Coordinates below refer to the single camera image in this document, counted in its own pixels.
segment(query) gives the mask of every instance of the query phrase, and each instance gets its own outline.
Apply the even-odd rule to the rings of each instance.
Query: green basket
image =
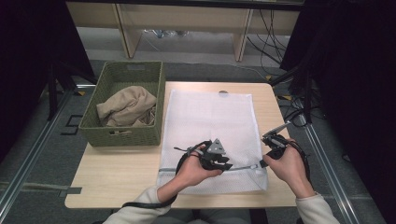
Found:
[[[136,128],[104,127],[99,120],[96,105],[129,86],[142,86],[157,97],[154,124]],[[164,95],[163,63],[105,63],[78,128],[93,147],[158,146],[163,129]]]

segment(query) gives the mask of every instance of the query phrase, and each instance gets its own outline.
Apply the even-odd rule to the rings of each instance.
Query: person's right hand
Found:
[[[306,177],[303,160],[297,149],[288,145],[279,160],[267,155],[263,155],[262,158],[276,176],[290,186],[297,198],[307,198],[316,194]]]

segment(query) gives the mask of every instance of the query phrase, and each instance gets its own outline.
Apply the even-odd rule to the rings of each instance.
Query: wooden table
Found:
[[[227,91],[251,93],[260,135],[284,123],[272,87],[262,83],[166,82],[164,112],[170,90]],[[286,130],[281,134],[289,137]],[[144,189],[156,184],[162,146],[85,148],[71,188],[80,194],[68,194],[68,208],[119,208],[132,201]],[[269,147],[262,144],[262,153]],[[295,206],[289,186],[268,170],[268,190],[218,195],[179,194],[174,208],[254,208]]]

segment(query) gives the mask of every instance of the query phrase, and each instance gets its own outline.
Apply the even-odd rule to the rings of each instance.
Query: long sleeve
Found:
[[[146,189],[134,201],[138,203],[159,203],[157,189],[157,186]],[[152,223],[157,216],[167,213],[169,209],[170,206],[158,209],[123,207],[117,213],[111,215],[104,224],[149,224]]]
[[[324,201],[320,194],[309,198],[296,199],[296,204],[304,224],[339,223],[338,220],[332,215],[332,209],[326,203],[326,201]]]

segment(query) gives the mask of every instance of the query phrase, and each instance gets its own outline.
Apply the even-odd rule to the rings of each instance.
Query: crumpled fabric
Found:
[[[157,98],[145,88],[130,86],[98,104],[96,109],[103,126],[133,126],[137,120],[136,125],[142,126],[154,122],[156,102]]]

